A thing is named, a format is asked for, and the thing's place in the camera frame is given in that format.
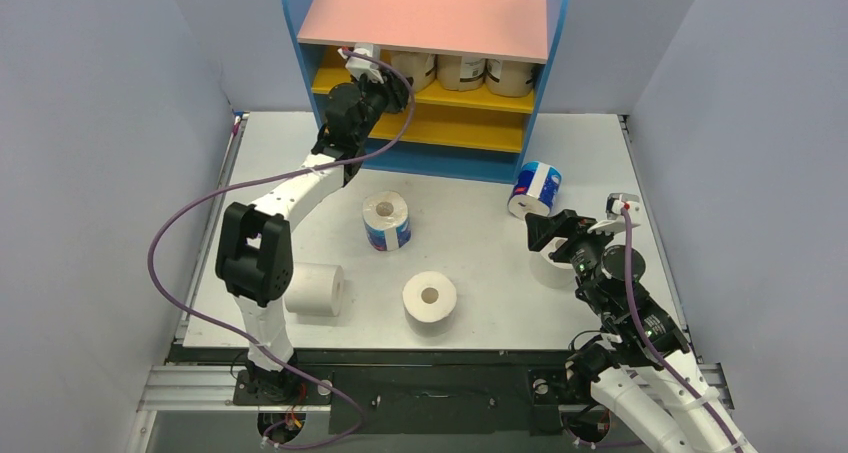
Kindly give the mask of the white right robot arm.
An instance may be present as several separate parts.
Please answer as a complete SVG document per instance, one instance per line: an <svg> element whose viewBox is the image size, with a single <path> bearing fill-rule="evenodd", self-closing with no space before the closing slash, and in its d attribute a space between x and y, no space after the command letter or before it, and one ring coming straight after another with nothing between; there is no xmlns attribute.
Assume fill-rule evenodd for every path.
<svg viewBox="0 0 848 453"><path fill-rule="evenodd" d="M605 221L573 210L525 216L529 250L563 242L550 258L572 267L577 299L601 324L601 337L566 361L565 389L608 409L653 452L753 452L682 330L640 282L636 211L614 201Z"/></svg>

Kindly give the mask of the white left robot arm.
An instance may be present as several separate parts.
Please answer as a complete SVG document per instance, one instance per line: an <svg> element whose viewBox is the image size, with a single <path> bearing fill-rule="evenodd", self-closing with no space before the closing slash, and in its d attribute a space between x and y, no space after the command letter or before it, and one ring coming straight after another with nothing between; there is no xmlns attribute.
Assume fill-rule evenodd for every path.
<svg viewBox="0 0 848 453"><path fill-rule="evenodd" d="M403 112L413 93L410 78L386 70L377 80L361 74L336 85L316 143L302 164L303 174L283 180L250 204L233 202L224 211L215 273L254 339L246 363L249 383L272 402L291 400L302 381L288 368L297 356L283 313L283 296L295 273L292 232L352 180L378 121Z"/></svg>

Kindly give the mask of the brown printed paper roll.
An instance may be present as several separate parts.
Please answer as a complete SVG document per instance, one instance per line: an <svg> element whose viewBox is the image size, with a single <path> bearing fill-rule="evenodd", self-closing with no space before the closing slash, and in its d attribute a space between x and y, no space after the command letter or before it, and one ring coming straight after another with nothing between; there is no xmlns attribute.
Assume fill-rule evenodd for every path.
<svg viewBox="0 0 848 453"><path fill-rule="evenodd" d="M409 81L415 93L428 87L436 79L437 56L432 53L389 52L391 65Z"/></svg>

